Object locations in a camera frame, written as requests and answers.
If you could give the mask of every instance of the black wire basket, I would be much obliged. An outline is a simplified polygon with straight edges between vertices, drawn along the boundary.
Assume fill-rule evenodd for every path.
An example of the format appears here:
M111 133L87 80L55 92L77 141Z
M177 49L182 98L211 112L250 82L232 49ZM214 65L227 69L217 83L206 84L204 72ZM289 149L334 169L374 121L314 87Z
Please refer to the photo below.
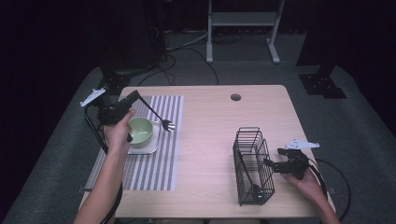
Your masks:
M233 143L233 161L241 206L263 205L275 193L273 169L264 164L265 160L270 160L270 155L260 128L240 128Z

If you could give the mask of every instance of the white tag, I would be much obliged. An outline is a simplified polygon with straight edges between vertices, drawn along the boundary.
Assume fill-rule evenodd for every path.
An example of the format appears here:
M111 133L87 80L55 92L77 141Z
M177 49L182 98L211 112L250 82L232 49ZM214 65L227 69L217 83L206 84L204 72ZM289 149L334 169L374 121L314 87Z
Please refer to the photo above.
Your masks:
M100 89L98 91L92 90L91 95L88 96L88 98L84 102L79 102L81 106L85 106L92 102L94 99L98 98L98 96L102 95L106 90L105 89Z
M309 147L320 147L319 143L310 143L305 141L300 141L297 139L293 139L292 142L285 145L285 148L288 149L302 149L302 148L309 148Z

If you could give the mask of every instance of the dark background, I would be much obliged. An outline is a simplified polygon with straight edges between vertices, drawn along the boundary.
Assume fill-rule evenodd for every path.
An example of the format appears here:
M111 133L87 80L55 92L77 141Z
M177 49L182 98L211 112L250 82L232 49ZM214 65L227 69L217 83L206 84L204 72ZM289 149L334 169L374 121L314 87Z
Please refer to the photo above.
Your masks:
M0 220L21 191L85 76L103 63L136 63L135 52L142 52L137 46L153 46L147 43L152 33L144 24L153 22L147 21L150 17L133 18L139 10L127 13L133 12L131 7L135 5L131 4L138 2L1 1ZM276 6L275 1L215 2L215 9L225 10L271 10ZM206 29L206 1L162 5L163 11L157 16L163 29ZM361 92L395 133L393 6L384 0L287 1L279 32L307 32L298 65L319 64L331 55L355 78ZM157 63L157 50L146 51L145 61L138 63Z

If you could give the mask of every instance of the green bowl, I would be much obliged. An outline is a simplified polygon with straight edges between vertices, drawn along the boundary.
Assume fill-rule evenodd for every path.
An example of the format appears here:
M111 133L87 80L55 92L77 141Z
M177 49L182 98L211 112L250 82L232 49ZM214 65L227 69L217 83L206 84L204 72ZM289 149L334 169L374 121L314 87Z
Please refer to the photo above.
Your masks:
M130 119L128 123L132 128L131 136L134 139L131 145L133 147L145 147L152 136L153 127L151 121L145 118L134 118Z

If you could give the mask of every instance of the forearm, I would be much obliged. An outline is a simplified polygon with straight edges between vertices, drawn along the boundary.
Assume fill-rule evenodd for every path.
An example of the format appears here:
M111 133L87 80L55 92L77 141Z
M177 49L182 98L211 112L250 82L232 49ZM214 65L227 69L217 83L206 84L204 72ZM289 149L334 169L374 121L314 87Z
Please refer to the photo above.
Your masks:
M125 155L109 150L92 192L81 206L75 223L99 223L113 206L122 181Z
M314 200L313 205L317 208L320 220L323 224L340 223L337 215L334 213L332 207L324 196L320 199Z

